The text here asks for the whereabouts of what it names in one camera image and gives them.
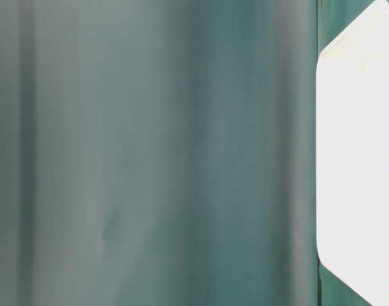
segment white panel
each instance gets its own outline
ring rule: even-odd
[[[389,305],[389,5],[374,1],[317,67],[317,243],[322,264]]]

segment fabric drape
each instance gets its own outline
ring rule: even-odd
[[[0,305],[317,305],[316,15],[0,1]]]

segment white light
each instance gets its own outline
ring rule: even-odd
[[[317,243],[322,264],[389,305],[389,4],[374,1],[319,56]]]

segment green curtain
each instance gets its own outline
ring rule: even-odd
[[[0,1],[0,305],[366,305],[318,278],[314,82],[370,2]]]
[[[328,45],[372,0],[319,0],[318,53]],[[321,306],[369,305],[340,279],[319,266],[319,304]]]

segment teal fabric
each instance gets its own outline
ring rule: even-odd
[[[371,2],[371,0],[319,0],[318,53]],[[319,302],[321,306],[369,305],[321,265],[319,265]]]
[[[315,0],[0,1],[0,306],[307,306]]]

